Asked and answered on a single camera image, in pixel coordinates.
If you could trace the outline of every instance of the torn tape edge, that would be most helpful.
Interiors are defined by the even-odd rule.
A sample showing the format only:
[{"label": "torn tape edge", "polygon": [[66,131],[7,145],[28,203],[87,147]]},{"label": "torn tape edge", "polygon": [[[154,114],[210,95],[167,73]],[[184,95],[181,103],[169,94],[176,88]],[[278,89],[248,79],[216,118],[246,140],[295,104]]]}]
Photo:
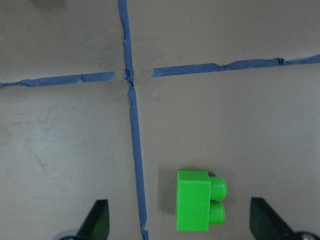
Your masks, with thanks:
[{"label": "torn tape edge", "polygon": [[294,59],[294,60],[285,60],[283,58],[277,57],[273,59],[240,60],[240,61],[235,61],[226,65],[219,65],[216,63],[205,63],[205,64],[194,64],[194,65],[159,67],[159,68],[153,69],[152,76],[157,78],[157,77],[174,76],[174,75],[212,73],[212,72],[221,72],[221,71],[269,68],[269,67],[316,64],[316,63],[320,63],[320,54],[310,56],[310,57],[305,57],[305,58]]},{"label": "torn tape edge", "polygon": [[24,79],[16,82],[0,82],[0,88],[7,86],[43,87],[64,84],[76,84],[79,80],[85,83],[101,82],[112,79],[116,76],[115,71],[95,72],[65,76],[50,76],[37,79]]},{"label": "torn tape edge", "polygon": [[131,125],[131,137],[133,148],[133,160],[135,170],[135,182],[138,201],[138,211],[140,220],[140,231],[143,240],[149,239],[148,231],[145,230],[147,222],[147,207],[146,207],[146,195],[145,195],[145,181],[144,171],[142,163],[141,153],[141,141],[140,141],[140,129],[137,107],[137,96],[134,85],[134,69],[132,65],[131,55],[131,38],[130,38],[130,25],[129,25],[129,13],[127,0],[118,0],[119,16],[123,27],[123,48],[124,48],[124,61],[125,70],[124,77],[130,84],[128,97],[130,103],[130,125]]}]

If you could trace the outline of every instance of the vertical blue tape line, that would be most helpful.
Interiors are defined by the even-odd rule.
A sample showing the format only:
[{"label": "vertical blue tape line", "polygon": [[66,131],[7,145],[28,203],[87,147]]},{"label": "vertical blue tape line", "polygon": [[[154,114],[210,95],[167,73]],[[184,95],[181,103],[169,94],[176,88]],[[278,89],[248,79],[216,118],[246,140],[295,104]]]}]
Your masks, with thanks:
[{"label": "vertical blue tape line", "polygon": [[66,76],[41,77],[37,79],[24,79],[16,82],[0,82],[0,88],[7,86],[42,87],[62,84],[76,84],[79,80],[85,83],[107,81],[116,76],[114,71],[96,72]]},{"label": "vertical blue tape line", "polygon": [[145,196],[145,183],[144,172],[142,165],[141,154],[141,142],[140,142],[140,130],[139,130],[139,118],[137,108],[137,96],[134,85],[134,69],[132,65],[131,57],[131,38],[129,27],[129,15],[127,0],[118,0],[119,15],[123,26],[123,47],[124,47],[124,60],[125,60],[125,79],[129,82],[130,87],[128,91],[130,102],[130,124],[132,135],[132,147],[133,147],[133,159],[135,170],[136,191],[138,198],[138,210],[140,219],[140,231],[142,233],[143,240],[148,240],[148,231],[145,230],[147,222],[147,208],[146,208],[146,196]]},{"label": "vertical blue tape line", "polygon": [[278,66],[300,65],[300,64],[316,64],[320,63],[320,54],[294,60],[284,60],[283,58],[273,59],[250,59],[235,61],[226,65],[216,63],[205,63],[198,65],[170,66],[160,67],[153,70],[153,77],[165,77],[184,74],[200,74],[221,71],[241,70],[241,69],[257,69]]}]

